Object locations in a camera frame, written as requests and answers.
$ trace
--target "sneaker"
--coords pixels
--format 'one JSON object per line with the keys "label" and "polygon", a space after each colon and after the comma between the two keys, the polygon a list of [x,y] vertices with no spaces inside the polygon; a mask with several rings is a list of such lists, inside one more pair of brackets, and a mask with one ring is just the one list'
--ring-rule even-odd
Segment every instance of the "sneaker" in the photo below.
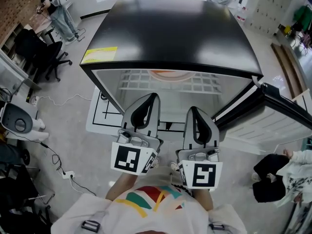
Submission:
{"label": "sneaker", "polygon": [[40,124],[40,129],[44,130],[45,129],[45,124],[43,123],[42,119],[37,119],[37,121]]}
{"label": "sneaker", "polygon": [[159,167],[159,158],[155,158],[153,163],[151,164],[151,168],[158,168]]}
{"label": "sneaker", "polygon": [[258,175],[258,173],[253,173],[253,174],[252,174],[252,181],[254,181],[254,182],[259,182],[259,181],[261,181],[261,178],[260,178],[260,176]]}
{"label": "sneaker", "polygon": [[65,45],[67,46],[67,45],[73,43],[73,42],[76,41],[76,40],[77,40],[77,38],[75,37],[74,40],[65,42]]}
{"label": "sneaker", "polygon": [[176,172],[179,172],[179,167],[177,165],[177,163],[175,163],[174,161],[171,161],[170,164],[169,164],[170,168]]}

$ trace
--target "shelf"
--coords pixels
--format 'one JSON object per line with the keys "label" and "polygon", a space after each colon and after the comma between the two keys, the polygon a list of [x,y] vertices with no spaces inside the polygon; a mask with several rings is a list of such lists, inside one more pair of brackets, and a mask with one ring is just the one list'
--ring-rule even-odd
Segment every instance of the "shelf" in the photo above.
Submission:
{"label": "shelf", "polygon": [[182,93],[221,95],[219,78],[209,73],[196,73],[192,78],[181,82],[159,81],[147,70],[124,70],[121,73],[119,89],[142,91],[176,91]]}

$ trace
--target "black chair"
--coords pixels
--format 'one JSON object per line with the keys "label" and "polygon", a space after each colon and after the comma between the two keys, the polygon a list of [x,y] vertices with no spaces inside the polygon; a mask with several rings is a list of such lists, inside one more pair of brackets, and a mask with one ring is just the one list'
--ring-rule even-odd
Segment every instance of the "black chair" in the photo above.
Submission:
{"label": "black chair", "polygon": [[[52,31],[53,29],[45,33],[45,35],[49,35],[53,39],[51,36]],[[33,30],[22,29],[14,39],[14,42],[16,44],[16,54],[23,56],[27,61],[31,61],[34,68],[38,69],[39,75],[48,70],[45,75],[47,80],[50,79],[50,73],[54,70],[56,79],[60,81],[58,78],[58,66],[66,62],[69,65],[73,64],[70,60],[61,60],[64,55],[68,55],[66,52],[63,52],[58,58],[62,47],[61,41],[53,41],[52,44],[47,45],[40,40]]]}
{"label": "black chair", "polygon": [[[11,170],[18,173],[16,179],[9,177]],[[50,206],[45,207],[45,217],[41,210],[37,214],[34,206],[37,198],[42,199],[26,167],[8,165],[5,178],[0,179],[0,226],[3,230],[11,234],[50,234]],[[32,208],[32,213],[24,210],[26,206]],[[22,214],[14,214],[9,211],[11,209],[16,209]]]}
{"label": "black chair", "polygon": [[[9,177],[11,170],[17,172],[16,179]],[[0,179],[0,210],[2,211],[25,206],[33,207],[37,198],[47,205],[54,195],[51,194],[48,201],[44,202],[42,198],[47,195],[39,195],[24,165],[8,165],[5,178]]]}

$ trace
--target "power strip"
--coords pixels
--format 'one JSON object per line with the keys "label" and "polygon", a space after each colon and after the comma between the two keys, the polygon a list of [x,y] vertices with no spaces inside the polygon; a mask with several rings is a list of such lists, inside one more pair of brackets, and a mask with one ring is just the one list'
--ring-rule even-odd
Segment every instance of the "power strip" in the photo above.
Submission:
{"label": "power strip", "polygon": [[71,175],[73,176],[73,177],[75,177],[75,173],[74,173],[74,171],[67,171],[67,172],[64,172],[64,173],[62,173],[62,177],[63,177],[63,179],[70,179],[71,178]]}

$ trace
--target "hand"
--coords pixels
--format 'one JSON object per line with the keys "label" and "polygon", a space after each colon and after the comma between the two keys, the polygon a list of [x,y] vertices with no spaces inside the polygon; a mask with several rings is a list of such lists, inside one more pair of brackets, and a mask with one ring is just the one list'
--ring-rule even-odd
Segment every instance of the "hand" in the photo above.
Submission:
{"label": "hand", "polygon": [[294,201],[295,203],[300,203],[300,202],[302,202],[302,193],[299,193],[299,194],[293,199],[293,201]]}
{"label": "hand", "polygon": [[41,7],[38,6],[38,7],[37,7],[37,14],[41,14],[41,13],[42,13]]}
{"label": "hand", "polygon": [[284,149],[283,155],[286,155],[289,159],[293,157],[293,151],[289,151],[287,149]]}

